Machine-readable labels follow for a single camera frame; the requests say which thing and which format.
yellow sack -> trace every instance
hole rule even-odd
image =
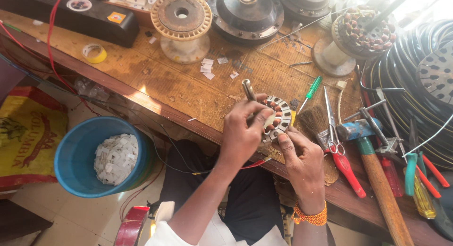
[[[15,87],[0,108],[0,187],[57,182],[55,151],[67,109],[36,87]]]

wooden table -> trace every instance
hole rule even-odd
[[[45,44],[47,24],[36,26],[32,24],[33,20],[6,11],[0,11],[0,19],[22,30],[9,29],[24,46],[48,57]],[[288,24],[285,23],[277,37],[289,33]],[[142,27],[133,47],[127,49],[55,27],[51,39],[54,60],[217,144],[222,141],[224,116],[244,97],[241,86],[244,78],[251,80],[256,93],[264,92],[290,101],[293,98],[303,99],[314,78],[322,75],[322,84],[327,88],[333,110],[336,110],[339,90],[335,85],[338,78],[324,75],[313,64],[288,67],[292,63],[311,61],[311,51],[307,46],[313,47],[318,39],[329,34],[316,25],[302,30],[301,43],[285,38],[261,51],[259,47],[245,48],[227,43],[210,30],[211,49],[207,58],[226,56],[229,59],[227,64],[214,63],[212,73],[215,77],[211,81],[200,73],[200,63],[183,65],[167,59],[159,41],[148,43],[150,38],[144,34],[146,31],[151,31],[159,40],[160,35],[154,29]],[[107,51],[107,58],[102,63],[90,64],[82,57],[82,47],[93,42],[101,44]],[[233,71],[239,73],[235,79],[229,76]],[[341,80],[348,81],[351,77],[349,75]],[[325,105],[323,91],[317,91],[307,107],[315,104]],[[360,92],[354,90],[349,81],[342,97],[342,116],[354,113],[360,106]],[[298,121],[295,126],[301,128]],[[386,229],[359,153],[353,144],[345,145],[351,167],[367,196],[358,198],[345,177],[340,175],[334,184],[326,187],[326,200],[339,210],[352,213],[377,228]],[[256,153],[252,160],[260,158],[263,154]],[[264,164],[264,168],[287,178],[284,161],[279,156],[276,159]],[[412,198],[399,197],[397,202],[414,243],[420,246],[453,244],[417,213]]]

hammer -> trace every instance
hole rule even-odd
[[[382,170],[373,145],[367,136],[373,135],[370,125],[360,119],[337,126],[338,138],[340,141],[355,140],[359,148],[365,171],[368,174],[371,186],[376,194],[379,207],[386,220],[390,234],[396,246],[413,246],[412,238],[393,196],[392,189],[388,183],[384,170]]]

hand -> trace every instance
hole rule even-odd
[[[266,99],[267,95],[260,93],[256,95],[256,98],[260,102]],[[242,99],[225,116],[223,140],[216,169],[226,167],[236,174],[255,153],[261,142],[264,123],[274,113],[271,108],[258,102]],[[253,112],[258,112],[258,114],[248,127],[246,119]]]
[[[315,215],[324,209],[324,152],[317,144],[294,127],[278,135],[279,143],[272,144],[281,151],[289,181],[299,198],[299,206],[306,215]]]

tape roll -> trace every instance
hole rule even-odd
[[[99,54],[95,57],[88,57],[88,54],[93,50],[101,50]],[[98,64],[105,60],[107,57],[107,52],[105,51],[104,47],[97,43],[90,43],[83,47],[82,49],[82,56],[92,64]]]

